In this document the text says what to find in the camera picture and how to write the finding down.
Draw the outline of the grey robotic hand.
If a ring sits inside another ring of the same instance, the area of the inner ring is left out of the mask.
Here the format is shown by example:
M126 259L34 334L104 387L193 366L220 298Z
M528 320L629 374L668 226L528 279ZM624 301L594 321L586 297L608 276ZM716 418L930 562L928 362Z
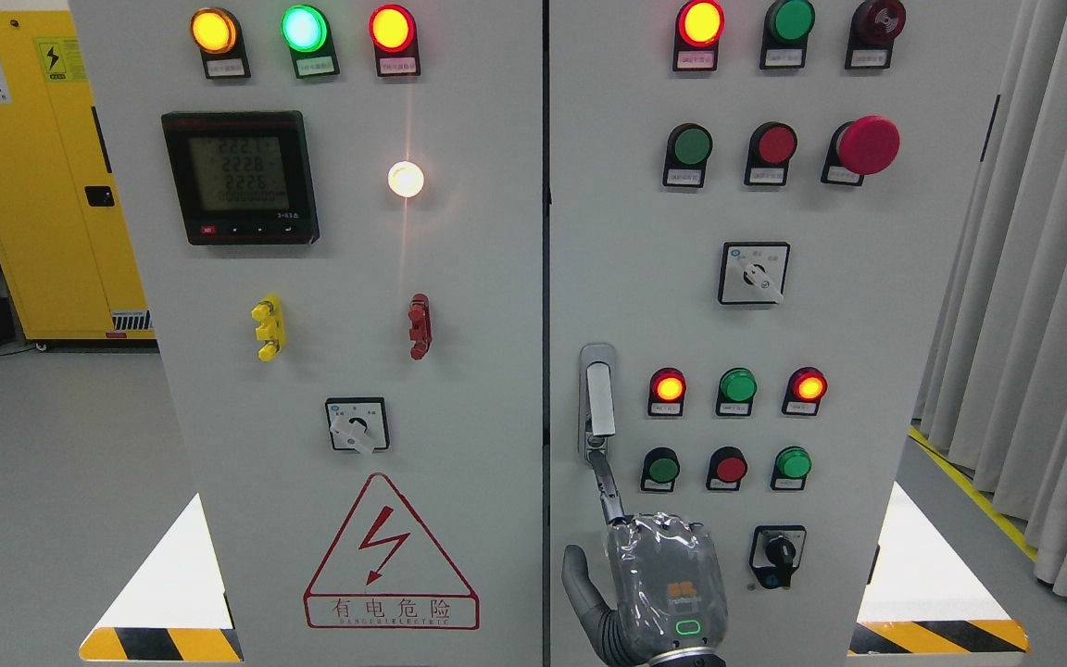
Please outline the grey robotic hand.
M638 666L679 648L710 647L717 654L727 595L707 529L669 512L627 514L605 452L590 460L607 521L617 608L589 578L582 547L566 547L560 579L598 658Z

